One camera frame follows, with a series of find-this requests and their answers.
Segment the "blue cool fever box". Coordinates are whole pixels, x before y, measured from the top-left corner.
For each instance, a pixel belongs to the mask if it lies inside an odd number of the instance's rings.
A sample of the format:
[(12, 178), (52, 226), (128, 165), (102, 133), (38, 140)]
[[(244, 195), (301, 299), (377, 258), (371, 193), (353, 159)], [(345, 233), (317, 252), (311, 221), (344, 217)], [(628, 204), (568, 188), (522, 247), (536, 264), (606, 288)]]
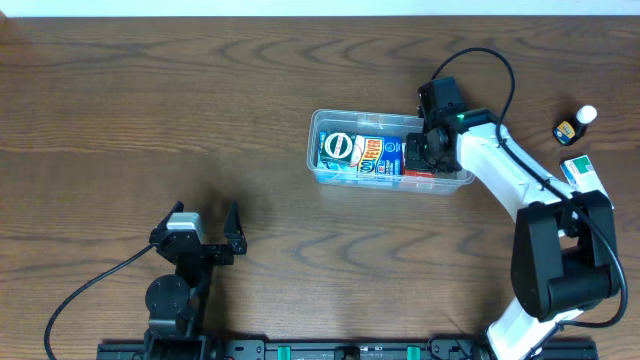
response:
[(357, 175), (401, 175), (403, 173), (403, 141), (400, 137), (355, 135), (357, 136), (356, 145), (350, 167), (327, 169), (320, 165), (319, 161), (317, 166), (326, 170)]

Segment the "dark bottle yellow label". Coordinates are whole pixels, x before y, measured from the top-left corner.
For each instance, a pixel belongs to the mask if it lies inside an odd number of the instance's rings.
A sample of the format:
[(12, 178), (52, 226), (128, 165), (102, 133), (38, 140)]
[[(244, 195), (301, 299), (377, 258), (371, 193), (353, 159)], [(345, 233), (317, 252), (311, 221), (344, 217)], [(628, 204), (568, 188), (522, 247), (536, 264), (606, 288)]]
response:
[(598, 112), (591, 105), (582, 106), (574, 115), (559, 122), (553, 129), (556, 141), (563, 146), (570, 146), (582, 138), (588, 126), (596, 119)]

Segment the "clear plastic container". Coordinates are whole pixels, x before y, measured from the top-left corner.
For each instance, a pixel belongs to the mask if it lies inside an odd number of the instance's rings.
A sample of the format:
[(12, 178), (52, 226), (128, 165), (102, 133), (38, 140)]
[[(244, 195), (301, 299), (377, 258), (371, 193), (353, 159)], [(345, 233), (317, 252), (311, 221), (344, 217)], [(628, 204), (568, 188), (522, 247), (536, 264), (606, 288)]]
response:
[(451, 194), (475, 180), (472, 173), (461, 170), (436, 174), (435, 178), (401, 175), (357, 175), (319, 168), (319, 135), (322, 131), (349, 132), (360, 135), (400, 137), (406, 142), (409, 133), (422, 130), (422, 120), (415, 116), (321, 109), (313, 113), (308, 138), (307, 166), (317, 182), (325, 185), (362, 187), (378, 190)]

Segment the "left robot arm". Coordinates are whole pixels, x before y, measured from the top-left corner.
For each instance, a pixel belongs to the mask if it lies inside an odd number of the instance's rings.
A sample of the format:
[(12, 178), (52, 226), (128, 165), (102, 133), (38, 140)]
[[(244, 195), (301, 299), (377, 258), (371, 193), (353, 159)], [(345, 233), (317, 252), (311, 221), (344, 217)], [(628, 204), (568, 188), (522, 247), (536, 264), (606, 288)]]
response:
[(154, 280), (145, 304), (149, 328), (144, 337), (144, 360), (210, 360), (224, 357), (224, 345), (203, 330), (213, 270), (231, 265), (247, 253), (238, 203), (232, 202), (223, 226), (224, 243), (207, 244), (201, 217), (177, 202), (151, 231), (149, 243), (175, 266), (175, 272)]

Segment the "white and green medicine box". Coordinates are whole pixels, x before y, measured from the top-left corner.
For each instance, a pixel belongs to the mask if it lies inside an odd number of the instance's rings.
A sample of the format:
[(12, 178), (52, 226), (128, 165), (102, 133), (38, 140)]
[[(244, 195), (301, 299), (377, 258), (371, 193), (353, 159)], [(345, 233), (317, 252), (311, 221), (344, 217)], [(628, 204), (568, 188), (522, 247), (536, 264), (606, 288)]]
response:
[(568, 184), (572, 187), (571, 193), (599, 191), (609, 198), (609, 194), (605, 190), (590, 158), (587, 155), (581, 155), (563, 161), (560, 164), (560, 169)]

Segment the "green round-logo box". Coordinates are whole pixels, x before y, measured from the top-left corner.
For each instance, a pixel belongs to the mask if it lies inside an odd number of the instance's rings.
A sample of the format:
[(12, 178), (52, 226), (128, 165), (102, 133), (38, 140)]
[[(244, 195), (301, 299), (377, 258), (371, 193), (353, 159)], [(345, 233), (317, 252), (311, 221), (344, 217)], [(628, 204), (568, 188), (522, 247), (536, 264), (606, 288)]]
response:
[(356, 138), (353, 133), (322, 131), (319, 136), (319, 164), (327, 169), (350, 167)]

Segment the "red panadol box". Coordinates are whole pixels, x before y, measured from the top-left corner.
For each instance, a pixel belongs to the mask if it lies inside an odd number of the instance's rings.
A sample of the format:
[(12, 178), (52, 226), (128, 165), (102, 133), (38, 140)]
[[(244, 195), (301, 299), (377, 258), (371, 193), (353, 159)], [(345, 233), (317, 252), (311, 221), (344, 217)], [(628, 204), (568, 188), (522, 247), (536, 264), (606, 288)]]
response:
[(402, 153), (403, 153), (403, 175), (404, 176), (435, 178), (435, 174), (431, 172), (411, 170), (408, 168), (407, 155), (406, 155), (406, 142), (402, 143)]

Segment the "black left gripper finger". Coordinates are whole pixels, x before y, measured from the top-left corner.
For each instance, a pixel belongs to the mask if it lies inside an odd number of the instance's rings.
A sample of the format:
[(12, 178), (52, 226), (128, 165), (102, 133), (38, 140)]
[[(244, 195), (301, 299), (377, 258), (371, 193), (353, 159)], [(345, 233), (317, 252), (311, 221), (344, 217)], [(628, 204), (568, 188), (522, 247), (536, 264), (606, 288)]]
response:
[(184, 210), (184, 204), (182, 201), (177, 201), (168, 214), (158, 223), (155, 227), (157, 231), (165, 231), (167, 229), (167, 223), (174, 213), (181, 213)]
[(239, 207), (236, 201), (233, 201), (229, 208), (224, 224), (224, 236), (234, 255), (247, 253), (247, 240), (240, 223)]

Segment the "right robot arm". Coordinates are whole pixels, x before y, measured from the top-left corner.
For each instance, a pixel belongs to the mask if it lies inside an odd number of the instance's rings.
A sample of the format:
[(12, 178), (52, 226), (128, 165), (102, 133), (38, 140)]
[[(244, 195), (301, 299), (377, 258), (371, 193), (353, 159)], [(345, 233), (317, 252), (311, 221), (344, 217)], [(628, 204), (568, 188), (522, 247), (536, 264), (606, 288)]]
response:
[(510, 136), (500, 117), (469, 109), (456, 81), (418, 90), (423, 128), (406, 141), (407, 169), (477, 177), (515, 222), (510, 278), (515, 294), (485, 332), (477, 359), (532, 359), (603, 300), (620, 305), (599, 327), (621, 320), (628, 283), (617, 253), (613, 206), (599, 190), (580, 192), (547, 172)]

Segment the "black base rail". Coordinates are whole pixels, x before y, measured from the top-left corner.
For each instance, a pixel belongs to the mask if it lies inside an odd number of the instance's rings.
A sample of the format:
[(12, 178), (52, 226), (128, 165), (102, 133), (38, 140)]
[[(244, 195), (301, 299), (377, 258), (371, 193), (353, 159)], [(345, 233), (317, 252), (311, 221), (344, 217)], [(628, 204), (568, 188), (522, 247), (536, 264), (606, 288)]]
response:
[(154, 339), (105, 343), (97, 360), (465, 360), (494, 359), (489, 348), (470, 338), (434, 337), (424, 342), (283, 342), (258, 339), (209, 341)]

